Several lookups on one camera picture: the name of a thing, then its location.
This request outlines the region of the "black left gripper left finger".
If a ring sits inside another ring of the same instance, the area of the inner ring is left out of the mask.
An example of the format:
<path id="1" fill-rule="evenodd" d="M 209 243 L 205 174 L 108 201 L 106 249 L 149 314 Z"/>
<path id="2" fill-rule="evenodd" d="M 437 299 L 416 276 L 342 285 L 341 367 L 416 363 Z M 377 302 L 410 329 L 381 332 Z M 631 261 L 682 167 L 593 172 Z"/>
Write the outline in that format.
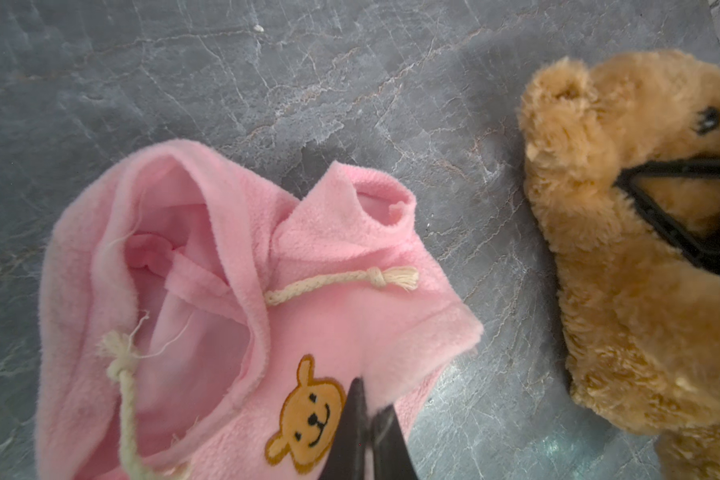
<path id="1" fill-rule="evenodd" d="M 368 410 L 363 379 L 355 378 L 319 480 L 363 480 L 365 478 Z"/>

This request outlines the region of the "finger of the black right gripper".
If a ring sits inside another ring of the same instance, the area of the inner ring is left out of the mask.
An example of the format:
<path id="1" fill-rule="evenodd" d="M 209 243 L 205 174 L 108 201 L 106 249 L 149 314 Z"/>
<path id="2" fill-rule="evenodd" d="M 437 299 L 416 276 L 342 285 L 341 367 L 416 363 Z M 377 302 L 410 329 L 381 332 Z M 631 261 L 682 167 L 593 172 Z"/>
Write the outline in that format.
<path id="1" fill-rule="evenodd" d="M 695 267 L 720 276 L 720 227 L 705 238 L 695 236 L 638 186 L 641 177 L 720 180 L 720 157 L 649 161 L 622 170 L 614 182 L 633 199 L 637 213 L 666 243 L 679 249 Z"/>

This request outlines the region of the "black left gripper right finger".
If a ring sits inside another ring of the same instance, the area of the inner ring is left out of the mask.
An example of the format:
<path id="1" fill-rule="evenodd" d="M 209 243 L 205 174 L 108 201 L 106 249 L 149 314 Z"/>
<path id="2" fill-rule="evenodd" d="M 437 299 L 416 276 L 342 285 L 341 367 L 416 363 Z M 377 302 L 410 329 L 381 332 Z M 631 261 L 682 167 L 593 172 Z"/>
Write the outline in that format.
<path id="1" fill-rule="evenodd" d="M 371 447 L 375 480 L 418 480 L 392 404 L 371 421 Z"/>

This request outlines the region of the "brown plush teddy bear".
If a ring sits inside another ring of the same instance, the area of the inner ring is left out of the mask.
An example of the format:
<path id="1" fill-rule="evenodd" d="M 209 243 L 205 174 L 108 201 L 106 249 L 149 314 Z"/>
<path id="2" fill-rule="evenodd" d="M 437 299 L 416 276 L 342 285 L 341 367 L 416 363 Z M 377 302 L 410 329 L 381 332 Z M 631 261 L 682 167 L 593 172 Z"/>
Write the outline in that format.
<path id="1" fill-rule="evenodd" d="M 720 479 L 720 276 L 614 185 L 649 161 L 720 157 L 720 67 L 677 50 L 563 58 L 522 98 L 525 193 L 554 255 L 570 394 L 656 437 L 667 479 Z M 641 177 L 689 232 L 720 227 L 720 180 Z"/>

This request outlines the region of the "pink bear hoodie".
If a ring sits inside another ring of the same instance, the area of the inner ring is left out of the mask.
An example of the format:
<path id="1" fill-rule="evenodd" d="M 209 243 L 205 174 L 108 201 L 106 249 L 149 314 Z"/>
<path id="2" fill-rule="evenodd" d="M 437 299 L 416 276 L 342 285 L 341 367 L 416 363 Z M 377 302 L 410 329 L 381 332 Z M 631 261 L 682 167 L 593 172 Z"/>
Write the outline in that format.
<path id="1" fill-rule="evenodd" d="M 362 378 L 407 435 L 481 322 L 393 177 L 332 163 L 303 198 L 189 140 L 107 170 L 39 290 L 41 479 L 316 479 Z"/>

